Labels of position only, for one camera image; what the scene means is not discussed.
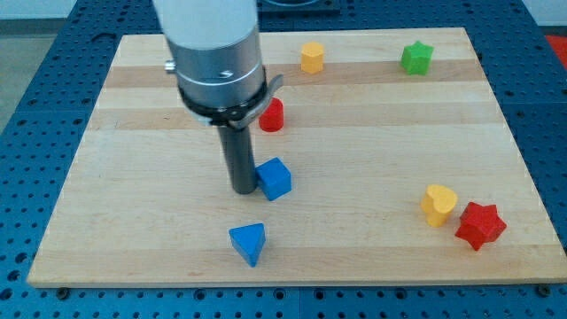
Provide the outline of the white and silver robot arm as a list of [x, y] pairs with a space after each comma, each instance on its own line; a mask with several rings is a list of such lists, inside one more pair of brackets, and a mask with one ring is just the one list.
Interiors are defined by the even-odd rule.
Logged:
[[243, 129], [284, 77], [267, 80], [254, 0], [153, 0], [186, 107], [210, 125]]

